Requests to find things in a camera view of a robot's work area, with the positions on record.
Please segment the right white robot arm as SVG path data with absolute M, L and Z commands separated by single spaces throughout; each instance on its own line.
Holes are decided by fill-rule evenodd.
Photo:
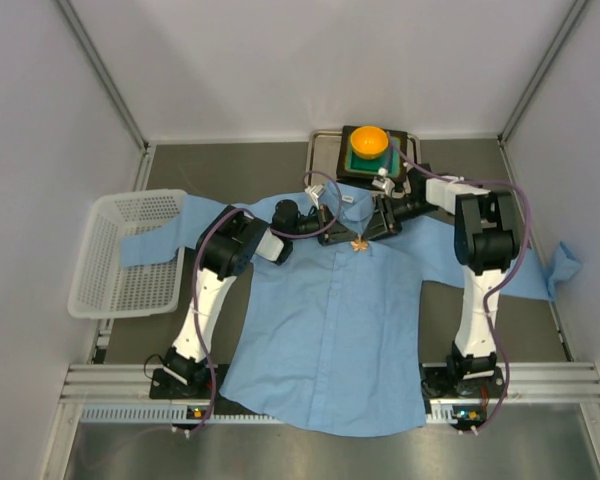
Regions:
M 375 241 L 401 232 L 401 223 L 439 209 L 454 217 L 454 253 L 463 268 L 461 320 L 446 359 L 456 389 L 503 381 L 494 339 L 499 290 L 521 248 L 513 194 L 490 190 L 488 182 L 436 175 L 420 166 L 407 172 L 411 192 L 394 198 L 384 167 L 372 180 L 379 190 L 361 239 Z

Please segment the red orange brooch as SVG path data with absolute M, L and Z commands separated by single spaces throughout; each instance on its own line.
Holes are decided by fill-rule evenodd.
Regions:
M 361 236 L 350 242 L 350 245 L 354 252 L 363 252 L 369 249 L 369 242 L 364 240 Z

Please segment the light blue button shirt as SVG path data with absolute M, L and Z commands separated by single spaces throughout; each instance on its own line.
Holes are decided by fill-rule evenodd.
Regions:
M 276 204 L 302 194 L 235 205 L 268 223 Z M 326 205 L 344 226 L 362 236 L 373 211 L 367 191 L 328 189 Z M 201 234 L 230 205 L 187 196 L 164 226 L 121 242 L 121 264 L 170 261 L 183 247 L 195 251 Z M 213 395 L 286 424 L 347 437 L 378 437 L 422 427 L 418 325 L 421 287 L 435 281 L 464 288 L 463 268 L 451 228 L 425 214 L 404 221 L 395 239 L 322 246 L 294 239 L 281 265 L 259 256 L 231 286 L 212 337 Z M 542 274 L 520 237 L 499 294 L 549 300 L 554 285 L 572 275 L 573 259 L 555 252 Z

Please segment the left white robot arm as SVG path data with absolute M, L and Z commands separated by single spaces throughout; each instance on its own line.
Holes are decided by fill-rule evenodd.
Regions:
M 294 239 L 322 246 L 359 240 L 325 205 L 300 213 L 292 200 L 279 201 L 270 223 L 234 206 L 225 208 L 196 244 L 192 297 L 183 326 L 152 375 L 150 396 L 199 398 L 213 387 L 212 337 L 226 296 L 259 256 L 275 265 L 291 255 Z

